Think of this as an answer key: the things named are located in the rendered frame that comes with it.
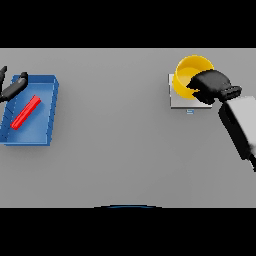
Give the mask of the blue plastic tray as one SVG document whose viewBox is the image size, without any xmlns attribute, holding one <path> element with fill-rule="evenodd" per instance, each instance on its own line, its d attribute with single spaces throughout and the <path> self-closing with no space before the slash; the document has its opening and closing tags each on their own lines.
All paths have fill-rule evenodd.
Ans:
<svg viewBox="0 0 256 256">
<path fill-rule="evenodd" d="M 27 87 L 5 103 L 0 121 L 0 144 L 49 146 L 58 89 L 59 82 L 55 75 L 29 75 Z"/>
</svg>

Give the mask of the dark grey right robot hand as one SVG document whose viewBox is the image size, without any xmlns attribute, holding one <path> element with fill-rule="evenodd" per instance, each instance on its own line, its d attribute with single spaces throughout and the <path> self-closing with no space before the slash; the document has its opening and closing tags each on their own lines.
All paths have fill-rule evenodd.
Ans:
<svg viewBox="0 0 256 256">
<path fill-rule="evenodd" d="M 196 74 L 186 87 L 193 89 L 193 96 L 207 105 L 212 105 L 216 99 L 220 102 L 234 99 L 242 92 L 240 86 L 232 85 L 230 79 L 218 70 L 206 70 Z"/>
</svg>

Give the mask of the pale square measuring scale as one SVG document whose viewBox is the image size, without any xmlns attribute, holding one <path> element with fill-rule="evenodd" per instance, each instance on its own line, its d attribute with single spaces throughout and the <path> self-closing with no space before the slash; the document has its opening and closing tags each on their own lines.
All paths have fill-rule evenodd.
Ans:
<svg viewBox="0 0 256 256">
<path fill-rule="evenodd" d="M 169 97 L 171 109 L 183 109 L 187 115 L 192 115 L 196 110 L 211 109 L 211 105 L 204 104 L 198 99 L 186 99 L 181 97 L 173 88 L 173 74 L 168 75 Z"/>
</svg>

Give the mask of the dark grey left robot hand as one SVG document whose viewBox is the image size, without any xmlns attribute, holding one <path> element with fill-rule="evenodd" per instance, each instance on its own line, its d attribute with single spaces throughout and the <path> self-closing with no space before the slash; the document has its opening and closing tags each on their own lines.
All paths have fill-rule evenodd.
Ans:
<svg viewBox="0 0 256 256">
<path fill-rule="evenodd" d="M 14 83 L 2 89 L 6 71 L 6 66 L 0 69 L 0 103 L 5 101 L 9 102 L 28 86 L 28 73 L 22 72 Z"/>
</svg>

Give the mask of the yellow bowl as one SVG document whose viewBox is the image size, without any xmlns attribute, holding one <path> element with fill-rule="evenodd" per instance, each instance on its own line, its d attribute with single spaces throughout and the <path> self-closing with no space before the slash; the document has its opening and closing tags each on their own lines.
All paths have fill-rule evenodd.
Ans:
<svg viewBox="0 0 256 256">
<path fill-rule="evenodd" d="M 193 96 L 195 90 L 188 88 L 187 85 L 196 74 L 213 68 L 214 66 L 212 62 L 204 56 L 185 56 L 178 63 L 174 71 L 172 88 L 181 98 L 195 100 L 195 97 Z"/>
</svg>

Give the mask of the red beaker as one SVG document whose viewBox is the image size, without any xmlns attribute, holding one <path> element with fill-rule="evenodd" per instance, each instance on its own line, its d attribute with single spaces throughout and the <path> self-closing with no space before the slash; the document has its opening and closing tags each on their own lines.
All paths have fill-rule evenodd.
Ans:
<svg viewBox="0 0 256 256">
<path fill-rule="evenodd" d="M 13 122 L 10 124 L 10 127 L 13 130 L 18 130 L 40 103 L 41 99 L 34 95 L 23 107 L 20 113 L 14 118 Z"/>
</svg>

